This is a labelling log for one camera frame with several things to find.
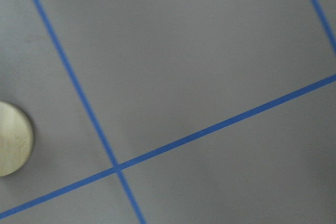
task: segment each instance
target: gray floor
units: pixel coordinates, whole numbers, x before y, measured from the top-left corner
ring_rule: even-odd
[[[119,162],[336,73],[309,0],[41,0]],[[336,29],[336,0],[320,0]],[[31,0],[0,0],[0,100],[33,155],[0,212],[111,165]],[[125,175],[148,223],[335,223],[336,84]],[[116,175],[2,223],[137,223]]]

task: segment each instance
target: wooden block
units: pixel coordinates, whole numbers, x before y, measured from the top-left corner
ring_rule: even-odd
[[[0,176],[21,168],[34,145],[29,119],[17,107],[0,101]]]

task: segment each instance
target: blue grid line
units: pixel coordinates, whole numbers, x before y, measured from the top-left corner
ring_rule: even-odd
[[[335,40],[335,36],[334,33],[332,31],[332,28],[328,22],[327,16],[325,15],[322,6],[320,5],[318,0],[310,0],[317,15],[319,16],[320,22],[322,24],[322,26],[324,27],[324,31],[327,34],[327,37],[329,39],[329,43],[334,51],[334,54],[336,56],[336,40]]]
[[[336,53],[336,43],[335,43],[334,35],[333,35],[332,29],[330,28],[329,23],[328,23],[325,15],[324,15],[324,12],[323,12],[321,6],[319,5],[318,0],[311,0],[311,1],[313,3],[313,6],[316,9],[316,12],[318,13],[318,16],[320,18],[320,21],[321,21],[322,25],[325,28],[325,32],[328,35],[329,41],[330,41],[330,43],[331,43],[331,45],[332,45],[332,47],[334,49],[334,52]],[[164,146],[159,147],[159,148],[157,148],[157,149],[155,149],[153,151],[150,151],[150,152],[148,152],[146,154],[140,155],[140,156],[138,156],[136,158],[133,158],[133,159],[131,159],[129,161],[126,161],[126,162],[118,165],[118,169],[122,170],[122,169],[126,169],[128,167],[131,167],[133,165],[139,164],[139,163],[141,163],[141,162],[143,162],[143,161],[145,161],[145,160],[147,160],[149,158],[152,158],[152,157],[158,156],[160,154],[163,154],[163,153],[165,153],[167,151],[170,151],[170,150],[172,150],[174,148],[177,148],[177,147],[179,147],[179,146],[181,146],[183,144],[186,144],[188,142],[196,140],[196,139],[198,139],[198,138],[200,138],[202,136],[205,136],[207,134],[211,134],[211,133],[213,133],[215,131],[223,129],[224,127],[227,127],[227,126],[230,126],[230,125],[235,124],[237,122],[240,122],[240,121],[242,121],[244,119],[247,119],[247,118],[249,118],[249,117],[251,117],[253,115],[256,115],[256,114],[259,114],[259,113],[264,112],[266,110],[269,110],[271,108],[274,108],[274,107],[276,107],[278,105],[281,105],[281,104],[283,104],[285,102],[293,100],[293,99],[295,99],[297,97],[300,97],[300,96],[302,96],[304,94],[307,94],[307,93],[309,93],[311,91],[314,91],[316,89],[322,88],[322,87],[324,87],[324,86],[326,86],[328,84],[331,84],[331,83],[333,83],[335,81],[336,81],[336,74],[334,74],[332,76],[329,76],[329,77],[327,77],[325,79],[322,79],[322,80],[320,80],[318,82],[315,82],[315,83],[313,83],[311,85],[308,85],[308,86],[306,86],[304,88],[301,88],[301,89],[299,89],[297,91],[294,91],[292,93],[284,95],[284,96],[282,96],[280,98],[272,100],[272,101],[270,101],[268,103],[265,103],[265,104],[263,104],[261,106],[258,106],[256,108],[254,108],[254,109],[246,111],[246,112],[244,112],[242,114],[234,116],[234,117],[232,117],[230,119],[227,119],[225,121],[222,121],[220,123],[212,125],[212,126],[210,126],[208,128],[205,128],[205,129],[203,129],[201,131],[198,131],[198,132],[196,132],[194,134],[191,134],[191,135],[189,135],[187,137],[181,138],[180,140],[174,141],[174,142],[172,142],[170,144],[164,145]],[[116,172],[117,171],[116,171],[115,168],[110,168],[110,169],[104,170],[104,171],[102,171],[102,172],[100,172],[98,174],[95,174],[95,175],[92,175],[92,176],[90,176],[88,178],[82,179],[82,180],[80,180],[78,182],[75,182],[75,183],[73,183],[71,185],[63,187],[63,188],[61,188],[59,190],[53,191],[53,192],[51,192],[49,194],[46,194],[44,196],[41,196],[41,197],[36,198],[34,200],[31,200],[31,201],[29,201],[27,203],[24,203],[22,205],[19,205],[17,207],[14,207],[12,209],[7,210],[7,211],[1,212],[0,213],[0,219],[6,218],[6,217],[8,217],[10,215],[16,214],[16,213],[21,212],[23,210],[26,210],[26,209],[28,209],[30,207],[33,207],[33,206],[36,206],[36,205],[41,204],[43,202],[46,202],[46,201],[48,201],[50,199],[53,199],[55,197],[58,197],[58,196],[63,195],[65,193],[68,193],[68,192],[70,192],[72,190],[75,190],[75,189],[77,189],[79,187],[82,187],[84,185],[90,184],[90,183],[92,183],[92,182],[94,182],[96,180],[99,180],[101,178],[104,178],[106,176],[114,174]]]
[[[79,96],[79,99],[80,101],[82,102],[85,110],[86,110],[86,113],[87,115],[89,116],[90,118],[90,121],[96,131],[96,133],[98,134],[99,136],[99,139],[101,141],[101,143],[103,144],[103,147],[105,149],[105,151],[107,152],[108,156],[109,156],[109,159],[113,165],[113,167],[115,168],[115,171],[117,172],[117,175],[118,175],[118,178],[120,180],[120,183],[128,197],[128,200],[130,202],[130,204],[132,205],[133,207],[133,210],[139,220],[139,222],[141,224],[146,224],[146,221],[145,221],[145,218],[141,212],[141,209],[139,207],[139,204],[137,203],[133,193],[132,193],[132,190],[124,176],[124,174],[122,173],[122,170],[119,168],[119,163],[117,161],[117,158],[116,156],[114,155],[113,153],[113,150],[104,134],[104,131],[102,129],[102,127],[100,126],[100,123],[96,117],[96,115],[94,114],[94,111],[86,97],[86,95],[84,94],[84,91],[81,87],[81,84],[79,82],[79,80],[77,79],[76,77],[76,74],[69,62],[69,59],[65,53],[65,51],[63,50],[63,47],[56,35],[56,32],[54,30],[54,28],[52,27],[51,25],[51,22],[47,16],[47,13],[45,12],[45,10],[43,9],[42,7],[42,4],[40,2],[40,0],[33,0],[37,10],[38,10],[38,13],[40,14],[40,17],[49,33],[49,36],[52,40],[52,43],[54,44],[55,48],[56,48],[56,51],[58,52],[59,54],[59,58],[61,59],[63,65],[64,65],[64,68],[66,69],[66,72],[68,73],[68,76],[70,77],[70,80]]]
[[[279,97],[279,98],[277,98],[275,100],[272,100],[270,102],[264,103],[264,104],[262,104],[262,105],[260,105],[258,107],[255,107],[254,109],[248,110],[248,111],[246,111],[244,113],[236,115],[236,116],[234,116],[232,118],[229,118],[227,120],[224,120],[224,121],[222,121],[220,123],[214,124],[214,125],[212,125],[210,127],[207,127],[207,128],[205,128],[203,130],[195,132],[195,133],[193,133],[193,134],[191,134],[189,136],[181,138],[181,139],[179,139],[177,141],[174,141],[174,142],[172,142],[170,144],[164,145],[164,146],[159,147],[159,148],[157,148],[157,149],[155,149],[153,151],[147,152],[147,153],[145,153],[143,155],[140,155],[138,157],[130,159],[130,160],[128,160],[128,161],[120,164],[119,168],[120,169],[126,169],[126,168],[129,168],[131,166],[137,165],[137,164],[142,163],[142,162],[144,162],[144,161],[146,161],[146,160],[148,160],[150,158],[156,157],[156,156],[158,156],[160,154],[168,152],[168,151],[170,151],[170,150],[172,150],[174,148],[177,148],[177,147],[179,147],[181,145],[184,145],[184,144],[189,143],[189,142],[191,142],[193,140],[196,140],[196,139],[198,139],[198,138],[200,138],[202,136],[205,136],[205,135],[211,134],[211,133],[213,133],[215,131],[221,130],[221,129],[223,129],[225,127],[228,127],[228,126],[230,126],[232,124],[240,122],[240,121],[242,121],[244,119],[247,119],[247,118],[249,118],[251,116],[260,114],[261,112],[264,112],[264,111],[267,111],[269,109],[272,109],[272,108],[274,108],[276,106],[279,106],[279,105],[281,105],[283,103],[291,101],[291,100],[293,100],[295,98],[298,98],[298,97],[300,97],[302,95],[305,95],[305,94],[307,94],[309,92],[312,92],[314,90],[317,90],[319,88],[322,88],[322,87],[324,87],[324,86],[326,86],[328,84],[334,83],[334,82],[336,82],[336,74],[333,74],[332,76],[324,78],[324,79],[322,79],[320,81],[317,81],[317,82],[315,82],[313,84],[305,86],[305,87],[303,87],[303,88],[301,88],[299,90],[296,90],[294,92],[286,94],[286,95],[284,95],[282,97]],[[60,196],[62,194],[65,194],[65,193],[67,193],[69,191],[72,191],[72,190],[74,190],[76,188],[79,188],[81,186],[87,185],[87,184],[89,184],[91,182],[94,182],[96,180],[104,178],[104,177],[106,177],[108,175],[112,175],[114,173],[116,173],[116,170],[114,168],[102,171],[102,172],[100,172],[100,173],[98,173],[96,175],[93,175],[91,177],[88,177],[88,178],[85,178],[83,180],[80,180],[79,182],[75,182],[75,183],[73,183],[73,184],[71,184],[71,185],[69,185],[67,187],[64,187],[62,189],[56,190],[56,191],[54,191],[54,192],[52,192],[50,194],[46,194],[44,196],[41,196],[41,197],[39,197],[37,199],[34,199],[34,200],[29,201],[27,203],[24,203],[24,204],[22,204],[22,205],[20,205],[18,207],[12,208],[12,209],[7,210],[5,212],[1,212],[0,213],[0,219],[6,218],[6,217],[8,217],[10,215],[16,214],[16,213],[18,213],[20,211],[23,211],[23,210],[26,210],[26,209],[28,209],[30,207],[33,207],[33,206],[37,205],[37,204],[40,204],[40,203],[45,202],[47,200],[53,199],[55,197],[58,197],[58,196]]]

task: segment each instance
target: round wooden object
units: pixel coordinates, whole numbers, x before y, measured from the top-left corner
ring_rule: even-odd
[[[0,101],[0,176],[21,168],[33,149],[33,128],[17,107]]]

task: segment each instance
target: blue line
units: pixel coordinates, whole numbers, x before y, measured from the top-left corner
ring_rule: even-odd
[[[174,141],[172,143],[169,143],[169,144],[166,144],[164,146],[161,146],[161,147],[159,147],[159,148],[157,148],[157,149],[155,149],[153,151],[147,152],[147,153],[142,154],[142,155],[140,155],[138,157],[135,157],[135,158],[133,158],[131,160],[128,160],[128,161],[120,164],[120,168],[121,169],[126,169],[126,168],[128,168],[130,166],[133,166],[133,165],[136,165],[138,163],[141,163],[141,162],[143,162],[143,161],[145,161],[147,159],[156,157],[156,156],[158,156],[160,154],[163,154],[163,153],[165,153],[167,151],[175,149],[175,148],[177,148],[177,147],[179,147],[181,145],[184,145],[186,143],[194,141],[194,140],[196,140],[196,139],[198,139],[200,137],[203,137],[205,135],[209,135],[209,134],[211,134],[211,133],[213,133],[215,131],[221,130],[221,129],[225,128],[225,127],[228,127],[228,126],[230,126],[232,124],[240,122],[240,121],[242,121],[244,119],[247,119],[247,118],[249,118],[251,116],[254,116],[254,115],[259,114],[261,112],[264,112],[266,110],[272,109],[272,108],[274,108],[274,107],[276,107],[278,105],[281,105],[281,104],[283,104],[285,102],[293,100],[293,99],[295,99],[297,97],[300,97],[300,96],[302,96],[304,94],[307,94],[307,93],[309,93],[309,92],[311,92],[313,90],[316,90],[318,88],[326,86],[326,85],[328,85],[330,83],[333,83],[335,81],[336,81],[336,74],[334,74],[332,76],[329,76],[329,77],[327,77],[325,79],[322,79],[322,80],[320,80],[318,82],[315,82],[315,83],[313,83],[311,85],[308,85],[308,86],[306,86],[306,87],[304,87],[302,89],[299,89],[299,90],[296,90],[296,91],[291,92],[289,94],[286,94],[286,95],[284,95],[282,97],[279,97],[279,98],[277,98],[275,100],[267,102],[267,103],[265,103],[263,105],[260,105],[260,106],[254,108],[254,109],[248,110],[248,111],[246,111],[246,112],[244,112],[242,114],[236,115],[236,116],[234,116],[232,118],[229,118],[227,120],[224,120],[224,121],[222,121],[220,123],[214,124],[214,125],[212,125],[212,126],[210,126],[208,128],[205,128],[203,130],[195,132],[195,133],[193,133],[193,134],[191,134],[189,136],[183,137],[183,138],[181,138],[179,140],[176,140],[176,141]]]
[[[59,54],[59,57],[60,57],[63,65],[64,65],[64,67],[65,67],[65,69],[66,69],[66,71],[67,71],[67,73],[68,73],[68,75],[71,79],[71,82],[72,82],[73,86],[75,87],[75,89],[77,91],[79,99],[81,100],[81,102],[82,102],[82,104],[83,104],[83,106],[84,106],[84,108],[85,108],[85,110],[86,110],[86,112],[87,112],[87,114],[88,114],[88,116],[89,116],[97,134],[98,134],[98,136],[99,136],[99,139],[102,142],[102,144],[103,144],[103,146],[104,146],[104,148],[105,148],[105,150],[106,150],[106,152],[107,152],[107,154],[110,158],[110,161],[111,161],[112,165],[115,167],[115,171],[117,172],[117,175],[119,177],[121,185],[122,185],[123,189],[125,190],[125,193],[128,197],[128,200],[130,201],[130,204],[132,205],[133,210],[134,210],[139,222],[141,224],[145,224],[146,222],[145,222],[144,216],[141,212],[141,209],[140,209],[140,207],[139,207],[139,205],[138,205],[138,203],[137,203],[137,201],[136,201],[136,199],[135,199],[135,197],[132,193],[132,190],[131,190],[129,184],[127,183],[127,180],[126,180],[125,176],[122,173],[122,170],[119,168],[117,158],[115,157],[115,155],[113,153],[113,150],[112,150],[112,148],[111,148],[111,146],[110,146],[110,144],[109,144],[109,142],[108,142],[108,140],[107,140],[107,138],[106,138],[106,136],[105,136],[105,134],[102,130],[102,127],[100,126],[100,123],[99,123],[96,115],[94,114],[94,111],[93,111],[87,97],[84,94],[84,91],[83,91],[83,89],[82,89],[82,87],[79,83],[79,80],[77,79],[77,77],[75,75],[75,72],[74,72],[74,70],[73,70],[73,68],[72,68],[72,66],[71,66],[71,64],[68,60],[68,57],[66,56],[66,53],[63,50],[63,47],[62,47],[62,45],[61,45],[61,43],[60,43],[60,41],[59,41],[59,39],[56,35],[56,32],[54,31],[54,28],[51,25],[51,22],[50,22],[50,20],[47,16],[47,13],[44,11],[40,0],[33,0],[33,2],[35,3],[35,6],[36,6],[36,8],[37,8],[37,10],[38,10],[38,12],[41,16],[41,19],[43,20],[43,23],[44,23],[44,25],[45,25],[45,27],[46,27],[49,35],[50,35],[50,38],[51,38],[52,42],[54,43],[54,46],[55,46],[55,48],[56,48],[56,50]]]
[[[319,4],[319,1],[318,0],[311,0],[314,8],[315,8],[315,11],[317,13],[317,15],[319,16],[319,19],[324,27],[324,31],[325,33],[327,34],[328,36],[328,39],[329,39],[329,42],[331,44],[331,47],[334,51],[334,54],[336,56],[336,40],[335,40],[335,36],[334,36],[334,33],[331,29],[331,26],[327,20],[327,17],[321,7],[321,5]]]
[[[18,212],[26,210],[26,209],[28,209],[30,207],[33,207],[33,206],[36,206],[36,205],[41,204],[43,202],[46,202],[46,201],[48,201],[50,199],[56,198],[56,197],[58,197],[60,195],[66,194],[66,193],[68,193],[68,192],[70,192],[72,190],[75,190],[75,189],[79,188],[79,187],[82,187],[82,186],[85,186],[85,185],[90,184],[92,182],[95,182],[96,180],[105,178],[105,177],[107,177],[107,176],[109,176],[111,174],[114,174],[115,171],[116,170],[114,168],[109,168],[107,170],[103,170],[102,172],[97,173],[95,175],[92,175],[92,176],[90,176],[88,178],[82,179],[82,180],[80,180],[78,182],[75,182],[75,183],[73,183],[71,185],[68,185],[68,186],[63,187],[61,189],[58,189],[56,191],[53,191],[53,192],[48,193],[46,195],[43,195],[43,196],[41,196],[39,198],[33,199],[33,200],[31,200],[31,201],[29,201],[27,203],[24,203],[22,205],[14,207],[14,208],[12,208],[10,210],[1,212],[0,213],[0,220],[4,219],[6,217],[9,217],[11,215],[17,214]]]
[[[200,138],[202,136],[205,136],[207,134],[210,134],[210,133],[213,133],[213,132],[218,131],[220,129],[223,129],[225,127],[228,127],[228,126],[230,126],[230,125],[232,125],[234,123],[240,122],[240,121],[242,121],[244,119],[247,119],[247,118],[249,118],[249,117],[251,117],[253,115],[256,115],[256,114],[259,114],[259,113],[264,112],[266,110],[269,110],[271,108],[274,108],[274,107],[276,107],[278,105],[281,105],[281,104],[283,104],[285,102],[293,100],[293,99],[295,99],[297,97],[300,97],[300,96],[302,96],[304,94],[307,94],[307,93],[309,93],[311,91],[314,91],[316,89],[322,88],[322,87],[324,87],[324,86],[326,86],[328,84],[331,84],[331,83],[333,83],[335,81],[336,81],[336,74],[334,74],[332,76],[329,76],[329,77],[327,77],[325,79],[322,79],[322,80],[320,80],[318,82],[315,82],[315,83],[313,83],[311,85],[308,85],[308,86],[306,86],[306,87],[304,87],[302,89],[299,89],[299,90],[296,90],[296,91],[294,91],[292,93],[286,94],[286,95],[284,95],[284,96],[282,96],[280,98],[277,98],[275,100],[267,102],[267,103],[265,103],[263,105],[260,105],[260,106],[254,108],[254,109],[246,111],[246,112],[244,112],[242,114],[239,114],[237,116],[234,116],[232,118],[224,120],[224,121],[222,121],[220,123],[212,125],[212,126],[210,126],[208,128],[205,128],[205,129],[203,129],[201,131],[195,132],[194,134],[191,134],[189,136],[181,138],[181,139],[179,139],[179,140],[177,140],[175,142],[172,142],[170,144],[164,145],[164,146],[162,146],[160,148],[157,148],[157,149],[155,149],[153,151],[150,151],[150,152],[145,153],[143,155],[140,155],[140,156],[138,156],[136,158],[128,160],[128,161],[120,164],[119,168],[120,169],[126,169],[126,168],[129,168],[129,167],[133,166],[133,165],[137,165],[137,164],[139,164],[139,163],[141,163],[143,161],[146,161],[146,160],[148,160],[150,158],[156,157],[156,156],[158,156],[160,154],[168,152],[168,151],[170,151],[170,150],[172,150],[174,148],[177,148],[177,147],[179,147],[181,145],[184,145],[184,144],[189,143],[189,142],[191,142],[193,140],[196,140],[196,139],[198,139],[198,138]],[[50,194],[46,194],[46,195],[41,196],[41,197],[39,197],[37,199],[34,199],[34,200],[29,201],[27,203],[24,203],[24,204],[22,204],[22,205],[20,205],[18,207],[15,207],[15,208],[12,208],[12,209],[7,210],[5,212],[2,212],[2,213],[0,213],[0,219],[6,218],[6,217],[8,217],[10,215],[13,215],[13,214],[16,214],[18,212],[21,212],[21,211],[23,211],[23,210],[25,210],[27,208],[30,208],[30,207],[33,207],[35,205],[41,204],[41,203],[43,203],[43,202],[45,202],[47,200],[53,199],[53,198],[55,198],[57,196],[65,194],[65,193],[67,193],[69,191],[72,191],[74,189],[77,189],[77,188],[79,188],[81,186],[84,186],[84,185],[87,185],[89,183],[92,183],[92,182],[94,182],[96,180],[99,180],[101,178],[104,178],[104,177],[109,176],[109,175],[114,174],[114,173],[116,173],[116,169],[115,168],[110,168],[110,169],[104,170],[104,171],[102,171],[102,172],[100,172],[98,174],[95,174],[95,175],[93,175],[91,177],[82,179],[82,180],[80,180],[78,182],[75,182],[75,183],[73,183],[73,184],[71,184],[69,186],[66,186],[66,187],[64,187],[62,189],[56,190],[56,191],[54,191],[54,192],[52,192]]]

